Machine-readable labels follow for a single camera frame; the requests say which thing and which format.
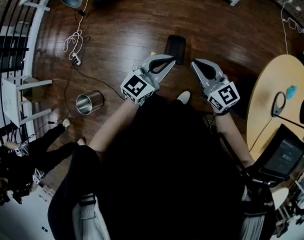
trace blue object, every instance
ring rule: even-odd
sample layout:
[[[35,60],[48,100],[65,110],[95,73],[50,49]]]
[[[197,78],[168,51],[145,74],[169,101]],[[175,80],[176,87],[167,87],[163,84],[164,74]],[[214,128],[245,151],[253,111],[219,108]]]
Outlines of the blue object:
[[[292,85],[291,87],[289,87],[289,88],[287,89],[286,98],[287,98],[288,100],[291,100],[291,99],[294,97],[296,91],[297,91],[297,86],[293,86],[293,85]]]

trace dark brown hardwood floor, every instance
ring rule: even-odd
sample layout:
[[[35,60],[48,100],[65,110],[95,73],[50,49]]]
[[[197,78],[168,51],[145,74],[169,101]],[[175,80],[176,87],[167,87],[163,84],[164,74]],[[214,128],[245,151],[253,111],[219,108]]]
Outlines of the dark brown hardwood floor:
[[[41,104],[51,107],[53,113],[37,122],[36,129],[49,119],[65,118],[64,89],[71,72],[66,99],[72,125],[50,148],[56,149],[81,136],[90,141],[122,100],[106,85],[71,68],[63,43],[77,29],[75,11],[59,0],[52,0],[50,7],[39,32],[34,73],[39,80],[53,80],[46,88],[46,102]],[[191,103],[199,111],[210,108],[201,97],[201,87],[190,69],[192,59],[211,60],[230,80],[237,81],[243,76],[257,76],[270,60],[286,53],[280,8],[269,0],[241,0],[235,7],[226,0],[110,0],[105,5],[90,0],[81,29],[84,37],[90,36],[90,41],[84,44],[85,56],[78,69],[118,91],[126,74],[151,52],[164,52],[169,35],[185,37],[185,63],[176,65],[161,82],[159,95],[170,101],[189,90]],[[304,34],[288,26],[286,30],[289,53],[296,56],[304,50]],[[88,116],[81,116],[75,100],[79,94],[93,90],[103,93],[105,105]],[[234,118],[245,134],[246,122],[236,115]],[[57,189],[69,163],[69,159],[63,161],[43,182]]]

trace white shoe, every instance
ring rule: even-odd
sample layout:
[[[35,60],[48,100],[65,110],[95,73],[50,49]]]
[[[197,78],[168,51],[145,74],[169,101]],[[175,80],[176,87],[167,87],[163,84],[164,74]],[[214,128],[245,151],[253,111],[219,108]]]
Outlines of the white shoe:
[[[80,138],[77,142],[76,142],[79,146],[84,146],[86,145],[85,140],[83,138]]]
[[[177,100],[180,100],[185,105],[190,100],[190,97],[191,93],[186,90],[177,97]]]
[[[65,129],[71,124],[70,119],[66,118],[64,119],[62,125],[65,127]]]

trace wooden tabletop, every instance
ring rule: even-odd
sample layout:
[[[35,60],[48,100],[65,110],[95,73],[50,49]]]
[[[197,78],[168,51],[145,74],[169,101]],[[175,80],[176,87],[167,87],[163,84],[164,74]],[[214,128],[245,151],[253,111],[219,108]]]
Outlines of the wooden tabletop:
[[[258,77],[247,114],[247,146],[254,160],[260,157],[281,124],[286,125],[303,139],[304,129],[280,118],[273,117],[266,126],[272,117],[271,110],[276,94],[278,92],[287,93],[287,89],[291,86],[297,86],[297,92],[292,99],[287,100],[280,116],[300,124],[299,115],[304,100],[304,66],[302,63],[294,56],[281,55],[273,59]]]

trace silver bucket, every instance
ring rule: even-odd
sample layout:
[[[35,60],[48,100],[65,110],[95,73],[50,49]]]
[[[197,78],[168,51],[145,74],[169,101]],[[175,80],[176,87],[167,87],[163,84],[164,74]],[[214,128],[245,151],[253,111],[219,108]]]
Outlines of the silver bucket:
[[[88,115],[103,107],[104,96],[98,91],[94,90],[87,94],[81,94],[76,99],[76,108],[82,115]]]

